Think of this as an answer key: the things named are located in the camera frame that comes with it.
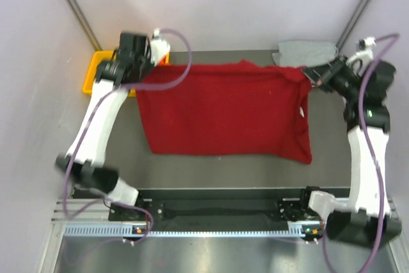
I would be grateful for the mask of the dark red t shirt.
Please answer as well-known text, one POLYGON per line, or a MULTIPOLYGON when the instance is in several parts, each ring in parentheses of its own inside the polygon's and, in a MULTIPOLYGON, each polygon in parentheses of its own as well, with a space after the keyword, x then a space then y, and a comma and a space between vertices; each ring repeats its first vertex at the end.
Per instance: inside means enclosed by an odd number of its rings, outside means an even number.
POLYGON ((193 65, 176 87, 136 99, 153 153, 269 154, 310 164, 311 89, 299 68, 240 61, 193 65))

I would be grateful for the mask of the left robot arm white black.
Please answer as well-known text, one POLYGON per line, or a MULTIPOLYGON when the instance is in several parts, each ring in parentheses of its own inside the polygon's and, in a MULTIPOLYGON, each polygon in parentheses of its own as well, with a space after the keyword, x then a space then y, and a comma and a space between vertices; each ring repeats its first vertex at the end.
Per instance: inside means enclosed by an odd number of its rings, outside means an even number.
POLYGON ((156 32, 122 32, 109 58, 95 64, 91 99, 73 143, 56 158, 56 167, 65 174, 65 183, 108 196, 123 204, 130 219, 143 216, 145 205, 139 191, 125 183, 117 170, 104 165, 107 142, 118 112, 131 89, 138 85, 170 51, 169 43, 156 32))

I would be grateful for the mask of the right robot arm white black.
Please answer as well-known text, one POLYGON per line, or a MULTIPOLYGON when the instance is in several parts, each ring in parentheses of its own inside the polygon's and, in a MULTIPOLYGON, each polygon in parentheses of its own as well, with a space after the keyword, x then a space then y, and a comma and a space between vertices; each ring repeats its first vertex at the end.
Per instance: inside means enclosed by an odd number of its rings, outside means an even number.
POLYGON ((351 184, 346 203, 319 188, 304 189, 298 203, 306 219, 318 216, 330 240, 373 248, 381 221, 380 246, 396 238, 401 221, 392 217, 387 195, 379 186, 385 183, 385 154, 390 132, 390 114, 383 101, 394 80, 395 67, 379 61, 371 75, 362 65, 358 71, 344 56, 331 62, 303 68, 312 84, 326 92, 336 92, 345 101, 344 120, 351 150, 351 184))

